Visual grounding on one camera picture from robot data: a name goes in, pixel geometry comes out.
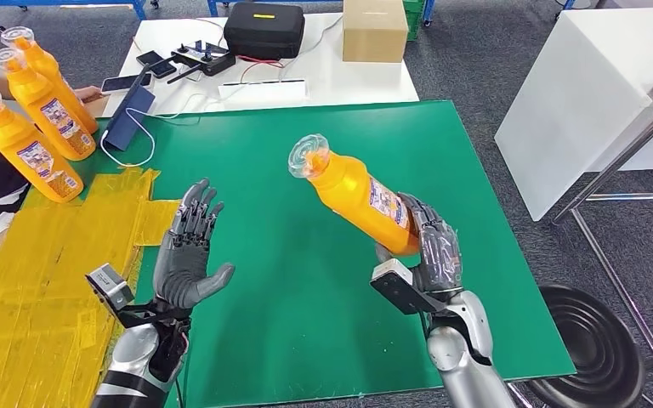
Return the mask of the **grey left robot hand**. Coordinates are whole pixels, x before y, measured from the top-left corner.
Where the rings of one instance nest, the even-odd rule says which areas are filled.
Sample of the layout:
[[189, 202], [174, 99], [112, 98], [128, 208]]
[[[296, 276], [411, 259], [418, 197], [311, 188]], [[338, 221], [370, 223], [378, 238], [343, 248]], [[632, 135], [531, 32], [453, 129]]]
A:
[[227, 286], [236, 270], [223, 263], [207, 272], [211, 239], [224, 203], [215, 203], [217, 190], [208, 178], [184, 194], [163, 235], [153, 271], [154, 293], [179, 309], [191, 309]]

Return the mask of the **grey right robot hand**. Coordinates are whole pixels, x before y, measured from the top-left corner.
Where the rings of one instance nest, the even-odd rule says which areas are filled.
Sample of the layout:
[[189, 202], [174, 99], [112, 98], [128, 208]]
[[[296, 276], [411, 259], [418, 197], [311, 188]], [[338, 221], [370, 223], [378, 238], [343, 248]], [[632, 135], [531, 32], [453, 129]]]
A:
[[461, 254], [454, 229], [427, 203], [400, 192], [419, 241], [421, 262], [412, 268], [413, 285], [440, 301], [463, 290]]

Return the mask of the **person's left hand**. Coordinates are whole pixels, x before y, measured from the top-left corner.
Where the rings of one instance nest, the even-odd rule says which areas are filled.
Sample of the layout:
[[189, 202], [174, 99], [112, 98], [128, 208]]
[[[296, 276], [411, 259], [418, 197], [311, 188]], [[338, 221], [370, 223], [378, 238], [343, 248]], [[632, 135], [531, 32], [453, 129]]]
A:
[[95, 100], [102, 99], [104, 97], [100, 91], [100, 88], [95, 86], [74, 89], [74, 94], [84, 104], [94, 102]]

